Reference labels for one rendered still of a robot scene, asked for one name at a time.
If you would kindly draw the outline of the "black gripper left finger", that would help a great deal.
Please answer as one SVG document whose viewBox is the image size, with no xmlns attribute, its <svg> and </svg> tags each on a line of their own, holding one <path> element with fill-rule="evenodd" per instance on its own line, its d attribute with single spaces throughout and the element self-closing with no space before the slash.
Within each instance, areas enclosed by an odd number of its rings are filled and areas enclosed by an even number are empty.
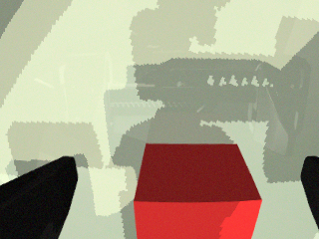
<svg viewBox="0 0 319 239">
<path fill-rule="evenodd" d="M 63 155 L 0 184 L 0 239 L 59 239 L 77 182 L 75 156 Z"/>
</svg>

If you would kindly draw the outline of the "red block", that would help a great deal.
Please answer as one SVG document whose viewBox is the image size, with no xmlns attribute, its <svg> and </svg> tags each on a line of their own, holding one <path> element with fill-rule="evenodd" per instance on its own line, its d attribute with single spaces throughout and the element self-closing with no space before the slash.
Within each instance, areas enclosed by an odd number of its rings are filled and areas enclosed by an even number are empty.
<svg viewBox="0 0 319 239">
<path fill-rule="evenodd" d="M 137 239 L 251 239 L 262 206 L 238 143 L 147 143 Z"/>
</svg>

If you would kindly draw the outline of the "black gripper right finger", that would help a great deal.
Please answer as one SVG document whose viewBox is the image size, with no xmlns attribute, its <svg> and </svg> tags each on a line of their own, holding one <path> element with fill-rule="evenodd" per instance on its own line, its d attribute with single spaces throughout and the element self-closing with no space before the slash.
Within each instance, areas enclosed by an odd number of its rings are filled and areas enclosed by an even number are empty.
<svg viewBox="0 0 319 239">
<path fill-rule="evenodd" d="M 306 156 L 300 180 L 302 180 L 315 224 L 318 224 L 319 228 L 319 156 Z"/>
</svg>

